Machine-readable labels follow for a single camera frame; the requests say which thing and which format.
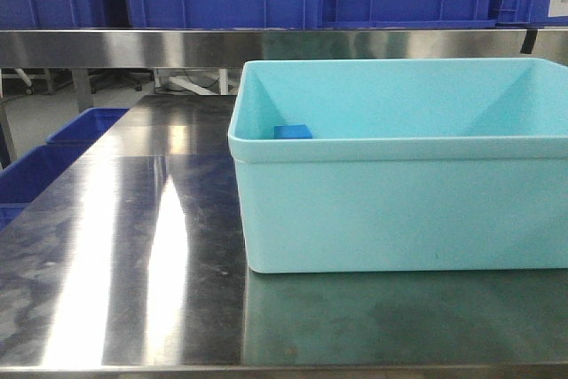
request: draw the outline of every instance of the blue block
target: blue block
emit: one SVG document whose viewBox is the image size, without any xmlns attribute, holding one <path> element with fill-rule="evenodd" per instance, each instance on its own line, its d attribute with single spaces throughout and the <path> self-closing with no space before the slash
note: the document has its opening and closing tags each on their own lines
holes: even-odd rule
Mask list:
<svg viewBox="0 0 568 379">
<path fill-rule="evenodd" d="M 313 135 L 305 124 L 274 126 L 274 139 L 312 139 Z"/>
</svg>

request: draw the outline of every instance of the light blue plastic bin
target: light blue plastic bin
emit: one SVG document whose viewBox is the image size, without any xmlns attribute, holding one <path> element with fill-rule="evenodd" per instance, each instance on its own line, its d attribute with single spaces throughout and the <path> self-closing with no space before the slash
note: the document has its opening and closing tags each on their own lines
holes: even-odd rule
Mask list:
<svg viewBox="0 0 568 379">
<path fill-rule="evenodd" d="M 568 68 L 258 61 L 229 128 L 257 272 L 568 267 Z M 306 124 L 313 139 L 274 140 Z"/>
</svg>

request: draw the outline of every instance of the table surface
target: table surface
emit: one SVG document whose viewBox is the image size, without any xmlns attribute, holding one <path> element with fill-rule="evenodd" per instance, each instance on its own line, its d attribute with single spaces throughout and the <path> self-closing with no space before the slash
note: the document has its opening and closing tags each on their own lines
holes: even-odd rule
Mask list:
<svg viewBox="0 0 568 379">
<path fill-rule="evenodd" d="M 249 271 L 233 102 L 144 97 L 0 233 L 0 376 L 566 377 L 566 270 Z"/>
</svg>

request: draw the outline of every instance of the metal shelf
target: metal shelf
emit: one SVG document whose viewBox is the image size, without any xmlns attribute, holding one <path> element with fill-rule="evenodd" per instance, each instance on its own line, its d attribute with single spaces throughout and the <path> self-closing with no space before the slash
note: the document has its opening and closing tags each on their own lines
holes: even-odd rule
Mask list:
<svg viewBox="0 0 568 379">
<path fill-rule="evenodd" d="M 13 30 L 0 31 L 0 67 L 230 68 L 254 59 L 516 57 L 527 34 L 536 35 L 532 55 L 568 61 L 564 28 L 538 32 Z"/>
</svg>

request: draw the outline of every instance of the metal surface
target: metal surface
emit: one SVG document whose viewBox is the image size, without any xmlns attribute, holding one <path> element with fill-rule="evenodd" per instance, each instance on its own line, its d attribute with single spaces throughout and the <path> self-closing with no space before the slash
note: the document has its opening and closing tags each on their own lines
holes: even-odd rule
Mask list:
<svg viewBox="0 0 568 379">
<path fill-rule="evenodd" d="M 4 102 L 0 96 L 0 165 L 2 165 L 4 169 L 12 162 L 12 159 L 15 158 L 16 149 L 14 148 L 10 124 L 8 123 Z"/>
<path fill-rule="evenodd" d="M 53 75 L 49 68 L 43 69 L 43 79 L 47 83 L 47 93 L 53 95 L 53 93 L 55 93 L 55 85 L 53 84 Z"/>
<path fill-rule="evenodd" d="M 229 93 L 229 70 L 219 68 L 219 93 L 226 95 Z"/>
<path fill-rule="evenodd" d="M 524 29 L 350 31 L 0 31 L 0 67 L 242 67 L 252 59 L 516 57 Z M 538 31 L 534 55 L 568 61 L 565 29 Z"/>
<path fill-rule="evenodd" d="M 94 100 L 91 93 L 91 82 L 89 81 L 89 71 L 85 68 L 72 68 L 73 85 L 75 86 L 75 96 L 79 112 L 87 108 L 94 107 Z"/>
<path fill-rule="evenodd" d="M 0 233 L 0 377 L 568 376 L 567 270 L 249 272 L 233 102 L 145 97 Z"/>
</svg>

